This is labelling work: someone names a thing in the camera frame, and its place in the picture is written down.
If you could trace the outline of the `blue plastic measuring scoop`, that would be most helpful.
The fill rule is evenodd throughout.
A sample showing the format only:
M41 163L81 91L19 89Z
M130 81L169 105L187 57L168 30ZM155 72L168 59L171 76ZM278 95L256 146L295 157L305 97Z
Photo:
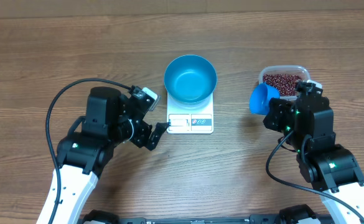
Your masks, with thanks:
M253 114L267 115L269 113L269 101L272 98L280 98L279 91L265 83L259 84L250 97L250 111Z

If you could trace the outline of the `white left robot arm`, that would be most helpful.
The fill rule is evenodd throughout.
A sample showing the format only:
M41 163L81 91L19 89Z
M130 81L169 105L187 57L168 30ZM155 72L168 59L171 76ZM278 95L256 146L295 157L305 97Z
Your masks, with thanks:
M103 169L119 144L129 141L152 151L168 128L144 122L159 96L147 87L132 86L129 96L115 88L90 90L86 113L58 143L51 189L38 223L77 223Z

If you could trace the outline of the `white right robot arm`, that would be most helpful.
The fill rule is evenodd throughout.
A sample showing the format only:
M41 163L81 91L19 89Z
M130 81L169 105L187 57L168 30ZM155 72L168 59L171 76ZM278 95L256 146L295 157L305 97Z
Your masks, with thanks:
M287 142L296 152L300 173L311 187L270 178L319 195L334 223L364 223L364 174L355 156L336 142L334 112L322 87L313 81L296 84L298 96L284 100L267 92L261 101L264 126L282 133L272 155Z

